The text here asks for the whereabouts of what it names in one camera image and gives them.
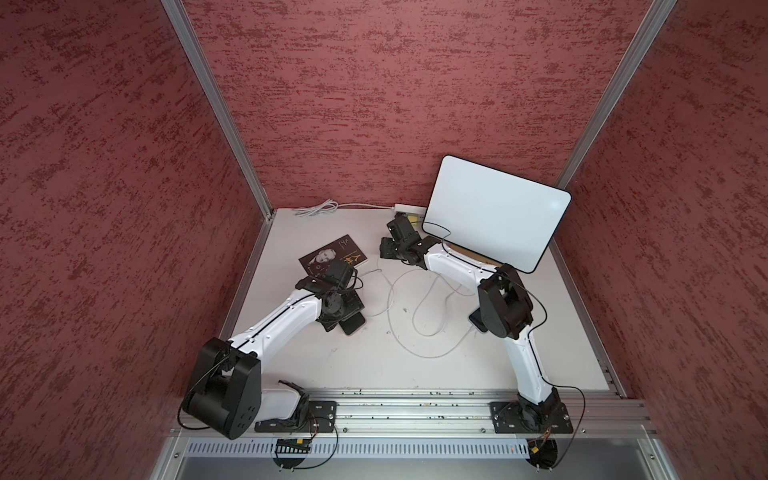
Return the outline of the white tablet screen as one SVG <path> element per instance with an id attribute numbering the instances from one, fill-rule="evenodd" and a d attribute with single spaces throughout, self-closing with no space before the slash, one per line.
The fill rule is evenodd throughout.
<path id="1" fill-rule="evenodd" d="M 443 157 L 423 230 L 518 271 L 534 272 L 572 195 L 456 156 Z"/>

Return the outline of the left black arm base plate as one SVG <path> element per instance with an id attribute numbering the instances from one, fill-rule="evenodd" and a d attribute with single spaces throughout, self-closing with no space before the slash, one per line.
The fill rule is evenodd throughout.
<path id="1" fill-rule="evenodd" d="M 272 419 L 254 423 L 255 433 L 332 433 L 338 404 L 334 401 L 308 400 L 299 404 L 288 419 Z"/>

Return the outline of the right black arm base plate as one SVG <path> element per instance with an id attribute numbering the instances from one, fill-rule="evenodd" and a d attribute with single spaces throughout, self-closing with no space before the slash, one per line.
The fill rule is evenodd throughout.
<path id="1" fill-rule="evenodd" d="M 496 434 L 541 435 L 571 434 L 574 425 L 564 404 L 557 404 L 544 415 L 537 407 L 523 406 L 519 401 L 491 402 L 490 417 Z"/>

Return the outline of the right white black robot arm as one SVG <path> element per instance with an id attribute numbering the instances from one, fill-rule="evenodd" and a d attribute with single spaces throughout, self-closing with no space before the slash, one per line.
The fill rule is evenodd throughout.
<path id="1" fill-rule="evenodd" d="M 561 385 L 546 379 L 532 332 L 538 298 L 508 264 L 494 266 L 455 252 L 435 236 L 421 236 L 409 218 L 398 214 L 387 223 L 380 257 L 398 260 L 450 279 L 477 294 L 478 307 L 469 315 L 473 327 L 505 345 L 517 382 L 516 398 L 490 406 L 497 433 L 533 435 L 576 434 L 583 418 L 573 419 L 561 399 Z"/>

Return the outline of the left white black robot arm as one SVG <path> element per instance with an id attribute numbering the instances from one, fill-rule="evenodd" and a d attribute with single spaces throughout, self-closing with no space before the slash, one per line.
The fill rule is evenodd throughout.
<path id="1" fill-rule="evenodd" d="M 350 335 L 365 323 L 355 267 L 333 260 L 320 274 L 297 282 L 286 300 L 262 320 L 228 340 L 212 338 L 199 351 L 177 413 L 186 413 L 234 440 L 256 422 L 301 430 L 310 422 L 309 398 L 297 384 L 266 387 L 264 367 L 311 324 Z"/>

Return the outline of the aluminium mounting rail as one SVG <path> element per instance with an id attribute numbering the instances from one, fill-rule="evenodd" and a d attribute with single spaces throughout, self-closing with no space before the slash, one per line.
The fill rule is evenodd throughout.
<path id="1" fill-rule="evenodd" d="M 333 401 L 335 426 L 343 437 L 492 438 L 498 421 L 492 405 L 510 417 L 512 390 L 309 389 L 315 401 Z M 646 402 L 613 392 L 562 388 L 572 430 L 552 439 L 655 438 L 658 431 Z"/>

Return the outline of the wooden tablet stand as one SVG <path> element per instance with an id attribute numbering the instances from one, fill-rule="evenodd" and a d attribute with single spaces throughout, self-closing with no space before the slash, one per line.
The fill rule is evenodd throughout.
<path id="1" fill-rule="evenodd" d="M 489 265 L 492 265 L 493 267 L 498 267 L 498 266 L 501 266 L 501 263 L 499 263 L 498 261 L 492 260 L 492 259 L 490 259 L 490 258 L 487 258 L 487 257 L 485 257 L 485 256 L 481 255 L 481 254 L 478 254 L 478 253 L 472 252 L 472 251 L 470 251 L 470 250 L 467 250 L 467 249 L 465 249 L 465 248 L 463 248 L 463 247 L 459 247 L 459 246 L 457 246 L 457 245 L 454 245 L 454 244 L 452 244 L 452 243 L 448 243 L 448 244 L 447 244 L 447 247 L 448 247 L 448 248 L 449 248 L 449 249 L 450 249 L 450 250 L 451 250 L 451 251 L 452 251 L 454 254 L 460 254 L 460 255 L 463 255 L 463 256 L 465 256 L 465 257 L 468 257 L 468 258 L 470 258 L 472 261 L 474 261 L 475 263 L 484 263 L 484 264 L 489 264 Z"/>

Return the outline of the black smartphone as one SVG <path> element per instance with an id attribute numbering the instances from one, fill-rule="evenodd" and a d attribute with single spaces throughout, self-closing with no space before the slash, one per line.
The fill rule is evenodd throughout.
<path id="1" fill-rule="evenodd" d="M 486 333 L 488 331 L 487 327 L 485 326 L 480 309 L 476 309 L 473 311 L 469 316 L 468 319 L 470 323 L 481 333 Z"/>
<path id="2" fill-rule="evenodd" d="M 339 326 L 345 335 L 351 336 L 366 324 L 366 319 L 361 312 L 355 313 L 346 320 L 340 321 Z"/>

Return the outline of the white power strip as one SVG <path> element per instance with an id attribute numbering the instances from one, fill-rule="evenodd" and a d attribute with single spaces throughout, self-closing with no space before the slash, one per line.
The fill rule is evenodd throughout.
<path id="1" fill-rule="evenodd" d="M 396 213 L 404 213 L 406 215 L 415 215 L 417 217 L 423 217 L 426 213 L 426 208 L 422 206 L 396 204 L 394 206 L 394 211 Z"/>

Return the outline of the dark portrait book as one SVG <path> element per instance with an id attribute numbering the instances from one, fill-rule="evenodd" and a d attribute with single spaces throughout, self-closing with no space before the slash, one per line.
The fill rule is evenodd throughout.
<path id="1" fill-rule="evenodd" d="M 299 263 L 308 275 L 324 273 L 333 261 L 344 261 L 357 267 L 368 260 L 363 250 L 346 234 L 299 258 Z"/>

